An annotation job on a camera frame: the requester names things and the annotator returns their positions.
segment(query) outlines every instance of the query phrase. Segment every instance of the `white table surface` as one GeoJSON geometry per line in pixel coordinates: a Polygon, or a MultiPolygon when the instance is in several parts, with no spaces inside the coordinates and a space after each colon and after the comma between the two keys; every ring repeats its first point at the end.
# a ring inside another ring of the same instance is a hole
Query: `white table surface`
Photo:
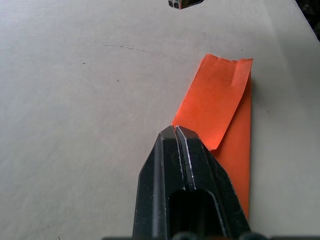
{"type": "Polygon", "coordinates": [[[320,234],[320,43],[293,0],[0,0],[0,16],[0,239],[131,235],[139,171],[206,53],[254,59],[252,229],[320,234]]]}

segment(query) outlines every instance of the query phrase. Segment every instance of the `orange paper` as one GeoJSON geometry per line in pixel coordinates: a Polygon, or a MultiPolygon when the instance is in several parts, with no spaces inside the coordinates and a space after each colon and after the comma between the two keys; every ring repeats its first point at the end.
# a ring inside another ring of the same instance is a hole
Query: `orange paper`
{"type": "Polygon", "coordinates": [[[196,132],[231,179],[249,216],[252,59],[229,61],[207,54],[174,126],[196,132]]]}

